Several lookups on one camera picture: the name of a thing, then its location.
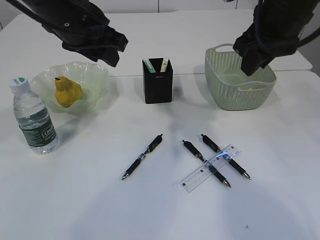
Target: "ruler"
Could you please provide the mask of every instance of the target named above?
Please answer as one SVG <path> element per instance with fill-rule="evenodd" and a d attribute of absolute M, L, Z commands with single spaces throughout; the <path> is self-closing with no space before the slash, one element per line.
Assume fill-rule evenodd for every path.
<path fill-rule="evenodd" d="M 213 173 L 209 171 L 208 166 L 213 165 L 217 170 L 221 169 L 226 163 L 232 158 L 237 156 L 240 150 L 235 148 L 233 145 L 228 145 L 220 152 L 216 153 L 210 160 L 202 164 L 188 176 L 181 180 L 180 185 L 188 192 L 191 193 L 196 187 L 202 184 Z"/>

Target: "white wall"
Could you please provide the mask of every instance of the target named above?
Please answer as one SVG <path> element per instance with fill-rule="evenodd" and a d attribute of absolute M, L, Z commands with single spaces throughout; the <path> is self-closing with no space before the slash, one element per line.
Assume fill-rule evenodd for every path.
<path fill-rule="evenodd" d="M 11 6 L 5 0 L 0 0 L 0 23 L 3 27 L 8 25 L 8 23 L 10 23 L 19 13 L 19 10 Z"/>
<path fill-rule="evenodd" d="M 258 0 L 238 0 L 236 9 L 254 9 Z"/>
<path fill-rule="evenodd" d="M 91 2 L 96 4 L 105 13 L 158 12 L 158 0 L 91 0 Z M 0 23 L 3 27 L 8 25 L 18 14 L 20 14 L 19 10 L 5 0 L 0 0 Z"/>
<path fill-rule="evenodd" d="M 313 11 L 314 16 L 308 25 L 304 27 L 302 38 L 307 37 L 316 29 L 320 28 L 320 4 Z M 299 52 L 312 64 L 312 71 L 320 76 L 320 37 L 310 42 L 309 44 L 300 47 Z"/>
<path fill-rule="evenodd" d="M 158 0 L 90 0 L 104 13 L 157 13 Z"/>
<path fill-rule="evenodd" d="M 237 0 L 159 0 L 159 11 L 236 9 Z"/>

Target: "plastic water bottle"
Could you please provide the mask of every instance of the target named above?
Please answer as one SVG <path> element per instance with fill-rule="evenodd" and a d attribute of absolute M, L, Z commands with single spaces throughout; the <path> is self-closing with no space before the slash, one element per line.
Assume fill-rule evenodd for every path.
<path fill-rule="evenodd" d="M 37 154 L 55 150 L 59 140 L 44 102 L 30 90 L 26 78 L 12 79 L 10 88 L 14 115 L 30 148 Z"/>

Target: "basket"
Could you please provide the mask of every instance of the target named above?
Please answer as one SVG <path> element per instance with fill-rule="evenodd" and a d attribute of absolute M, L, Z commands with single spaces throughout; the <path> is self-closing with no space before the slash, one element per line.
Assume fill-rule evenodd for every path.
<path fill-rule="evenodd" d="M 276 84 L 276 75 L 267 65 L 247 76 L 241 70 L 242 58 L 235 51 L 217 51 L 232 46 L 222 44 L 205 52 L 205 78 L 217 105 L 228 111 L 260 107 Z"/>

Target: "yellow pear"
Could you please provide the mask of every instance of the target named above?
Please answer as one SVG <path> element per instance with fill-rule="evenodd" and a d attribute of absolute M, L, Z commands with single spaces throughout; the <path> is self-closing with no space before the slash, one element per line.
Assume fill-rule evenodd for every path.
<path fill-rule="evenodd" d="M 63 107 L 70 107 L 82 98 L 83 92 L 79 83 L 65 76 L 55 78 L 55 98 Z"/>

